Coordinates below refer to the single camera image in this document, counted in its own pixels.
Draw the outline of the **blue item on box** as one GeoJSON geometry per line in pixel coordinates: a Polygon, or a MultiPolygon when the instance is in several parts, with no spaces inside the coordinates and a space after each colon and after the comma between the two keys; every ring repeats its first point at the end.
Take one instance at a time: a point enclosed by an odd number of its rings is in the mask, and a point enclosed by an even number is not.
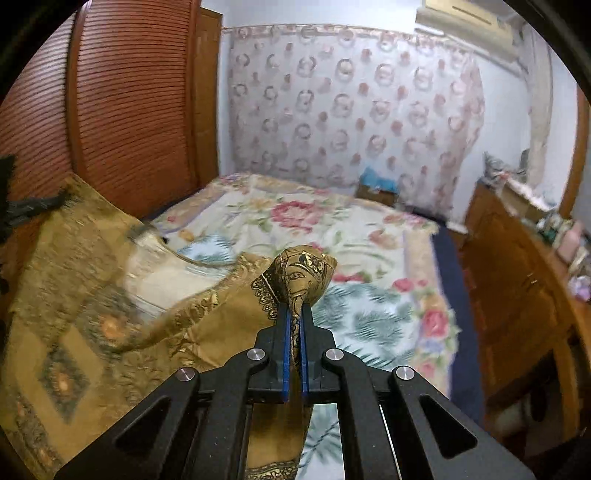
{"type": "Polygon", "coordinates": [[[360,184],[368,187],[370,190],[385,191],[394,194],[399,193],[399,188],[395,180],[383,177],[372,167],[363,170],[360,176],[360,184]]]}

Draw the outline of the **floral patterned curtain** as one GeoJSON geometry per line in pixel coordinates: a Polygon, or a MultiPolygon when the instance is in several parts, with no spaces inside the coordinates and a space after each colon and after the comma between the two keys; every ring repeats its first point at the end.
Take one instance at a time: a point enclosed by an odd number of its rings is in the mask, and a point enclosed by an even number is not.
{"type": "Polygon", "coordinates": [[[428,35],[271,24],[228,33],[233,166],[351,193],[372,167],[449,215],[485,99],[474,54],[428,35]]]}

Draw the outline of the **cardboard box on cabinet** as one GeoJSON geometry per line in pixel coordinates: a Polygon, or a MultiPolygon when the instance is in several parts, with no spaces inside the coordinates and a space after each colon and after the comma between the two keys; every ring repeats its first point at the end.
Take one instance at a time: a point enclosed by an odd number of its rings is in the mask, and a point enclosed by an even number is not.
{"type": "Polygon", "coordinates": [[[506,182],[500,199],[511,213],[534,223],[546,217],[551,210],[541,197],[534,196],[527,185],[519,182],[506,182]]]}

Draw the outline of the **purple small item on cabinet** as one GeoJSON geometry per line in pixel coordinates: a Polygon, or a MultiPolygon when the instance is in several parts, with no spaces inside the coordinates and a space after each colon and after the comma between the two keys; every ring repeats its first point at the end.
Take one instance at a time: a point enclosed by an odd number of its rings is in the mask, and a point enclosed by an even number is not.
{"type": "Polygon", "coordinates": [[[568,281],[568,288],[576,299],[589,303],[591,299],[591,278],[586,275],[573,276],[568,281]]]}

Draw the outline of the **floral bed quilt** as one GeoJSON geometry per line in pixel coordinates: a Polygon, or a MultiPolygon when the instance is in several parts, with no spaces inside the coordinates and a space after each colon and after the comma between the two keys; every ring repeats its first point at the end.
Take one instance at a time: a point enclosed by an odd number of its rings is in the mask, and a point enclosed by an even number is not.
{"type": "Polygon", "coordinates": [[[204,236],[236,253],[269,258],[311,245],[337,260],[339,278],[413,291],[421,330],[415,356],[405,364],[451,393],[460,329],[439,275],[435,222],[294,182],[233,174],[173,205],[153,224],[173,249],[204,236]]]}

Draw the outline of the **pink bottle on cabinet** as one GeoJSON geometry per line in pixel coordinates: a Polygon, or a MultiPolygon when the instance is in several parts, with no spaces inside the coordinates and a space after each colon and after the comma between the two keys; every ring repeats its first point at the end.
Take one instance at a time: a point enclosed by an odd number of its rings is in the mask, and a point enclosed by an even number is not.
{"type": "Polygon", "coordinates": [[[572,263],[579,249],[582,231],[583,224],[579,220],[575,220],[572,227],[562,237],[562,241],[557,249],[557,255],[568,265],[572,263]]]}

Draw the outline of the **golden brown patterned garment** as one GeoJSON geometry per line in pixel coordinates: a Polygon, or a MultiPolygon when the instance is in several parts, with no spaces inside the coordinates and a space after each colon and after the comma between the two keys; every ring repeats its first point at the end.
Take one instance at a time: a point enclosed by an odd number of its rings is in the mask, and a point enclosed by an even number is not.
{"type": "Polygon", "coordinates": [[[9,313],[1,427],[50,479],[177,369],[206,372],[322,297],[335,258],[299,245],[189,261],[79,178],[42,224],[9,313]]]}

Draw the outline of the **brown louvered wooden wardrobe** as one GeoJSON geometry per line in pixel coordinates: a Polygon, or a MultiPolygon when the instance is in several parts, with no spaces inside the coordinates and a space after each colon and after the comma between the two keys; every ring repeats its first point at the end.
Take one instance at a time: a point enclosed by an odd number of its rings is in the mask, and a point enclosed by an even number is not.
{"type": "Polygon", "coordinates": [[[77,175],[146,217],[218,173],[221,16],[197,1],[5,1],[1,153],[11,200],[77,175]]]}

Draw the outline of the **long wooden sideboard cabinet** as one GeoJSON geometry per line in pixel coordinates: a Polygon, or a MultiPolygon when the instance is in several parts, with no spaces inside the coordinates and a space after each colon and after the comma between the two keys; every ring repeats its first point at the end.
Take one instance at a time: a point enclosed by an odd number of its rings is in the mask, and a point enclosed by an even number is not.
{"type": "Polygon", "coordinates": [[[465,220],[462,260],[478,331],[486,401],[513,399],[545,358],[557,368],[561,439],[590,410],[590,307],[567,286],[554,250],[479,183],[465,220]]]}

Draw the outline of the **navy blue mattress edge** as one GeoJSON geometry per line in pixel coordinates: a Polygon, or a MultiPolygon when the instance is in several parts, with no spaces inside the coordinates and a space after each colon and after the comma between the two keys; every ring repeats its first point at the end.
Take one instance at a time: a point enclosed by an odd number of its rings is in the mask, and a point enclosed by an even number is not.
{"type": "Polygon", "coordinates": [[[479,361],[478,334],[458,249],[445,224],[432,237],[444,294],[460,328],[452,365],[451,400],[480,426],[485,419],[485,395],[479,361]]]}

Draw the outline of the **green palm leaf sheet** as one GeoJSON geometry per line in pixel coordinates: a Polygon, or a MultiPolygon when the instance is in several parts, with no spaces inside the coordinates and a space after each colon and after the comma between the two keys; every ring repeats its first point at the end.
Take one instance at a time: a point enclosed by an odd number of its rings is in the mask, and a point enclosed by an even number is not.
{"type": "MultiPolygon", "coordinates": [[[[284,249],[273,260],[245,254],[218,285],[190,297],[176,314],[182,344],[175,353],[204,372],[221,367],[275,324],[280,305],[295,318],[311,306],[315,326],[367,365],[385,370],[415,356],[421,310],[411,290],[345,280],[334,257],[311,245],[284,249]]],[[[338,479],[341,428],[334,404],[308,407],[300,392],[283,405],[253,412],[245,476],[249,479],[338,479]]]]}

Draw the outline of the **wall air conditioner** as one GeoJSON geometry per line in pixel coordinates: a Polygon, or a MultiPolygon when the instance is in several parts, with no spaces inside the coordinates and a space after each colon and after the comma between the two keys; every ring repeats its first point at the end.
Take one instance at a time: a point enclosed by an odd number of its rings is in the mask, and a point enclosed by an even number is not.
{"type": "Polygon", "coordinates": [[[509,63],[519,56],[511,26],[469,1],[424,1],[417,9],[416,23],[440,30],[509,63]]]}

